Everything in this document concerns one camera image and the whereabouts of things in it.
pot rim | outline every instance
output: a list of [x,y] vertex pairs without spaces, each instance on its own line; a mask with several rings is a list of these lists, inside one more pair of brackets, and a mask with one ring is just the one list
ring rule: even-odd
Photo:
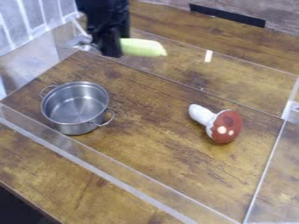
[[[102,90],[107,96],[107,103],[106,103],[106,107],[100,110],[100,112],[98,113],[98,115],[95,115],[92,118],[89,118],[85,122],[56,122],[55,120],[52,120],[44,112],[44,107],[47,105],[47,100],[49,99],[49,97],[57,92],[60,91],[63,88],[67,87],[72,87],[72,86],[77,86],[77,85],[85,85],[85,86],[91,86],[91,87],[96,87],[99,90]],[[93,82],[88,82],[88,81],[73,81],[73,82],[68,82],[65,84],[59,85],[41,99],[41,113],[44,115],[44,117],[55,124],[57,125],[68,125],[68,126],[75,126],[75,125],[80,125],[80,124],[85,124],[89,123],[89,121],[95,120],[108,109],[108,102],[110,102],[110,96],[108,96],[108,91],[96,83]]]

toy mushroom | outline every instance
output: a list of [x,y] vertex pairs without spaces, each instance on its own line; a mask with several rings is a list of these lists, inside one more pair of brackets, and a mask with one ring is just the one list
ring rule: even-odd
[[227,144],[239,136],[243,128],[243,119],[235,110],[223,110],[214,114],[200,105],[190,106],[191,119],[206,126],[210,138],[218,144]]

white mushroom stem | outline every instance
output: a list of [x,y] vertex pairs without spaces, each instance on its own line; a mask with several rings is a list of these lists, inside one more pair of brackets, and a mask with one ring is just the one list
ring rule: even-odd
[[215,118],[216,114],[214,114],[203,106],[192,104],[190,106],[190,115],[194,121],[207,127],[211,124],[211,119]]

stainless steel pot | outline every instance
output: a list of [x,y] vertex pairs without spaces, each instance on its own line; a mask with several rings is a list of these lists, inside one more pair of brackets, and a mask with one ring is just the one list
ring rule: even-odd
[[[40,97],[41,113],[51,121],[51,126],[65,135],[83,135],[108,125],[115,118],[108,108],[108,92],[95,83],[79,81],[48,86],[40,92]],[[103,123],[107,111],[112,117]]]

green vegetable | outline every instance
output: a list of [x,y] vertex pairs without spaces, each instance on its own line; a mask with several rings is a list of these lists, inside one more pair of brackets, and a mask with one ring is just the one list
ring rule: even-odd
[[142,57],[167,56],[163,45],[152,40],[122,38],[120,45],[124,55]]

